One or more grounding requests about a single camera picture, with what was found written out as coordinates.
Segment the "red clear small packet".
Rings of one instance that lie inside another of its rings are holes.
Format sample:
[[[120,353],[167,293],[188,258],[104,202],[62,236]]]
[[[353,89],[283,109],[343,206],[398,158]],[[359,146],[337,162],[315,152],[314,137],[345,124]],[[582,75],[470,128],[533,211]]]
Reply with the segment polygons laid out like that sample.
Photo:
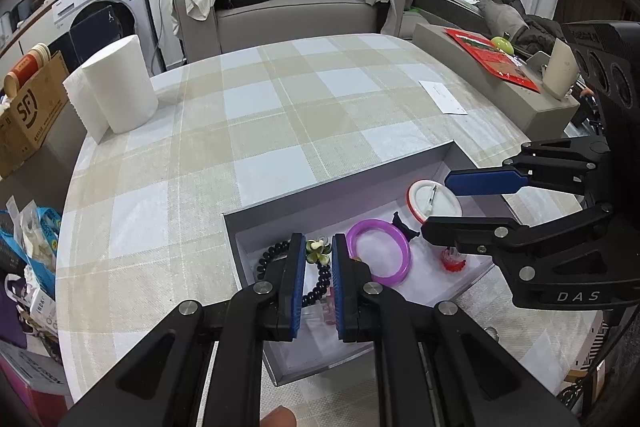
[[[440,262],[448,272],[457,273],[462,271],[466,265],[465,254],[459,253],[454,247],[447,247],[440,252]]]

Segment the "small yellow flower charm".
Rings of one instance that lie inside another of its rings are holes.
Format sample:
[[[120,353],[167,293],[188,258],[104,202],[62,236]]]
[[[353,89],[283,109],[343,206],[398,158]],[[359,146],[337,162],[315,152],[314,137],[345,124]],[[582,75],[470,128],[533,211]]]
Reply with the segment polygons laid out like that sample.
[[[306,261],[310,265],[326,267],[331,260],[332,243],[329,239],[307,239],[305,246]]]

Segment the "round red white badge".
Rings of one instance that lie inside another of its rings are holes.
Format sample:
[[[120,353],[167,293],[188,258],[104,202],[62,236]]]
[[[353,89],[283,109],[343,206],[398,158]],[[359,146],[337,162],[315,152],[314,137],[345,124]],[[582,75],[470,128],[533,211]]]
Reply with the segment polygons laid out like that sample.
[[[429,217],[462,217],[459,199],[449,188],[433,180],[416,180],[408,187],[407,205],[420,223]]]

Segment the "purple bangle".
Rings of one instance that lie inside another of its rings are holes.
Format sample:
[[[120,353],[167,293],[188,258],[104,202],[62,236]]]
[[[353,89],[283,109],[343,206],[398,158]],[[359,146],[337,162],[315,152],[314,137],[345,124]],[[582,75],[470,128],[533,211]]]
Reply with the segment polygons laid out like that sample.
[[[346,234],[349,257],[372,261],[373,268],[383,268],[383,273],[372,271],[372,279],[385,286],[402,283],[411,268],[409,243],[390,223],[380,219],[361,220]]]

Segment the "red white charm packet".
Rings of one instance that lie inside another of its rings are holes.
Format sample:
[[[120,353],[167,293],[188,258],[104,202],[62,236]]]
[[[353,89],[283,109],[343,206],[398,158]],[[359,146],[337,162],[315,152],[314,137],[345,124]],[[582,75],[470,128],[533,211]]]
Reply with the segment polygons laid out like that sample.
[[[328,291],[318,303],[303,309],[303,318],[310,329],[318,329],[320,326],[335,329],[335,303],[332,291]]]

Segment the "black hair clip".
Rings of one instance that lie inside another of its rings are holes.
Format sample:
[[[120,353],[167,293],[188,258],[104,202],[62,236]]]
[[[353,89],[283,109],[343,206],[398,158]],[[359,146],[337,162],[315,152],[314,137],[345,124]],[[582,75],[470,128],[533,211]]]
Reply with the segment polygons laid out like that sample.
[[[405,237],[405,240],[410,243],[413,239],[420,236],[420,233],[410,229],[408,225],[405,225],[404,221],[401,220],[399,216],[399,212],[394,212],[394,217],[392,220],[392,225]]]

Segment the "grey low bench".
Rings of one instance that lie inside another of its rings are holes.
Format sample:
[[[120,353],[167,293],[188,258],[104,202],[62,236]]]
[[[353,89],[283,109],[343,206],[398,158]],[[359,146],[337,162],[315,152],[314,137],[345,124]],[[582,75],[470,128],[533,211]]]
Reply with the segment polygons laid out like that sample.
[[[571,95],[559,101],[544,88],[537,93],[491,75],[446,34],[445,27],[418,23],[412,42],[488,98],[531,140],[562,138],[578,109]]]

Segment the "white paper card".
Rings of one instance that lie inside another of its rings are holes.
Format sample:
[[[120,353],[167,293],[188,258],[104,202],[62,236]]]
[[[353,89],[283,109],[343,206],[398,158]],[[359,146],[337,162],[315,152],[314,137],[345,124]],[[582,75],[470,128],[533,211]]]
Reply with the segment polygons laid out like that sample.
[[[443,114],[466,115],[468,113],[442,83],[421,80],[420,85]]]

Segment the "red booklet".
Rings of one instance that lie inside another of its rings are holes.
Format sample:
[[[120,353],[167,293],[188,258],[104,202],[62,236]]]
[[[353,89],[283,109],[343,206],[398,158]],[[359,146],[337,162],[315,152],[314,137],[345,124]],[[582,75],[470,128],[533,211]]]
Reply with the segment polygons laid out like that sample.
[[[496,49],[487,38],[454,28],[445,28],[444,33],[469,53],[490,75],[529,91],[540,92],[536,83],[525,75],[524,70],[514,63],[512,57]]]

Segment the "green apple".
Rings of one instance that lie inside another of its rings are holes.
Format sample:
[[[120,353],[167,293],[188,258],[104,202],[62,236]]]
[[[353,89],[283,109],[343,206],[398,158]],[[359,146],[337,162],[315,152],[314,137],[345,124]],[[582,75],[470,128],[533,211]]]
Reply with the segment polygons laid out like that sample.
[[[501,52],[511,56],[514,55],[514,46],[512,43],[510,43],[510,40],[508,38],[495,36],[492,37],[490,41],[494,45],[494,47]]]

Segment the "plaid tablecloth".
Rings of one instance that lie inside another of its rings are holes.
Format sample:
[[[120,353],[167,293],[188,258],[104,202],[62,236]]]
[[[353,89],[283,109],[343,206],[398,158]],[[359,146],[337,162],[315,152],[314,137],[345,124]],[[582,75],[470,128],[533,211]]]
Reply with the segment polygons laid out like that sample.
[[[468,113],[443,114],[421,80]],[[450,141],[495,166],[525,141],[450,69],[380,35],[209,57],[153,86],[154,117],[87,140],[70,181],[56,312],[74,399],[181,301],[235,293],[226,212]]]

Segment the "blue plastic bag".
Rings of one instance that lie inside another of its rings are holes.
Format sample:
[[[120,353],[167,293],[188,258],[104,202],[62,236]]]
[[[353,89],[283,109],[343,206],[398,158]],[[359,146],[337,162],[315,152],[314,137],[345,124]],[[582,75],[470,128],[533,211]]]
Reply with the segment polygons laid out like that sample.
[[[50,207],[30,202],[17,217],[18,235],[15,238],[14,220],[8,210],[1,211],[1,245],[32,269],[40,288],[55,299],[56,255],[62,218]]]

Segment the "white paper towel roll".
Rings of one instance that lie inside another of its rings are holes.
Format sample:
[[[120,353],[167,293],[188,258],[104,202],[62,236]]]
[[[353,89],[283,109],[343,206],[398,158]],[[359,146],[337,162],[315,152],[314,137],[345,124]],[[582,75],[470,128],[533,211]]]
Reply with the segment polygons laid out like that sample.
[[[90,56],[63,81],[67,98],[94,142],[134,130],[157,111],[158,98],[137,35]]]

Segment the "brown SF cardboard box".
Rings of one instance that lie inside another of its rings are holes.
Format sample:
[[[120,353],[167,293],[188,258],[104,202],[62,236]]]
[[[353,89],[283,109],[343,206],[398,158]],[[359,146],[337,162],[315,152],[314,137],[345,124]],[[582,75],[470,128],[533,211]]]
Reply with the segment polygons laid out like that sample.
[[[6,178],[37,150],[62,113],[68,98],[63,81],[68,76],[58,51],[30,78],[1,114],[1,176]]]

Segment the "white washing machine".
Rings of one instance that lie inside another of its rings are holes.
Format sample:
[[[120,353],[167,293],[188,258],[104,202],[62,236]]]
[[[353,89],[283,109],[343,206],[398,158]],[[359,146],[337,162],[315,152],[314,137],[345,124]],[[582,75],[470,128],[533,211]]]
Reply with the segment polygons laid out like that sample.
[[[104,46],[132,35],[139,38],[149,73],[165,72],[149,0],[58,0],[52,11],[61,35],[50,50],[63,55],[71,72]]]

